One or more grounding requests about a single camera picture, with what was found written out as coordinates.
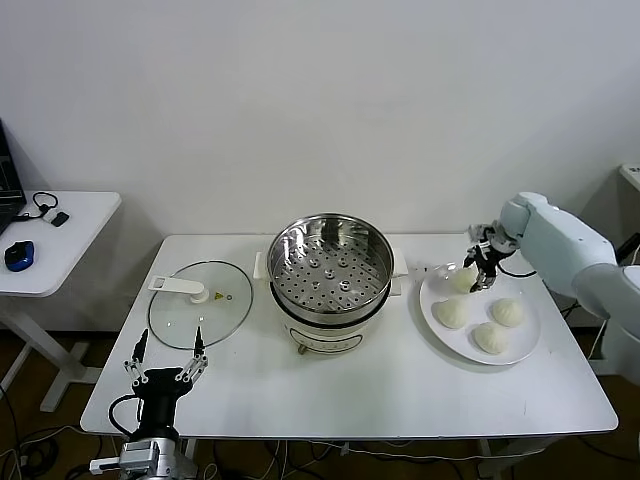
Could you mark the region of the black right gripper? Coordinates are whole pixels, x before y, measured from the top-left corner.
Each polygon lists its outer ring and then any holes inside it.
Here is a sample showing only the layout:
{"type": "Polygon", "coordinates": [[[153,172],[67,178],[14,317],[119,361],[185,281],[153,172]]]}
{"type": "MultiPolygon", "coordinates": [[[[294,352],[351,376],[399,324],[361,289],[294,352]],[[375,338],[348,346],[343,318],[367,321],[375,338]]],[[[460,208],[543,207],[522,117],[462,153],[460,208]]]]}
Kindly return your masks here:
{"type": "Polygon", "coordinates": [[[496,250],[490,243],[479,243],[467,250],[463,267],[470,268],[476,264],[478,270],[475,282],[470,287],[471,293],[489,289],[494,284],[498,263],[502,259],[503,253],[496,250]]]}

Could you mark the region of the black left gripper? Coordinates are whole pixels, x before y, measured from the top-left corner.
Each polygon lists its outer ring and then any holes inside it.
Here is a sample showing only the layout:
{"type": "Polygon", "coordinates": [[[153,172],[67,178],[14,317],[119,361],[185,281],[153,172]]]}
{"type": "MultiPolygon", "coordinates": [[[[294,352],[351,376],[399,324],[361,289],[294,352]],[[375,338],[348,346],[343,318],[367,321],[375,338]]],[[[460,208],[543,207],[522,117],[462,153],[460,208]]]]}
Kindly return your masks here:
{"type": "Polygon", "coordinates": [[[178,367],[144,371],[143,360],[148,340],[145,329],[135,344],[130,360],[123,367],[132,380],[133,393],[142,401],[138,428],[133,435],[178,435],[174,427],[178,400],[189,393],[208,366],[201,327],[196,330],[193,357],[181,370],[178,367]]]}

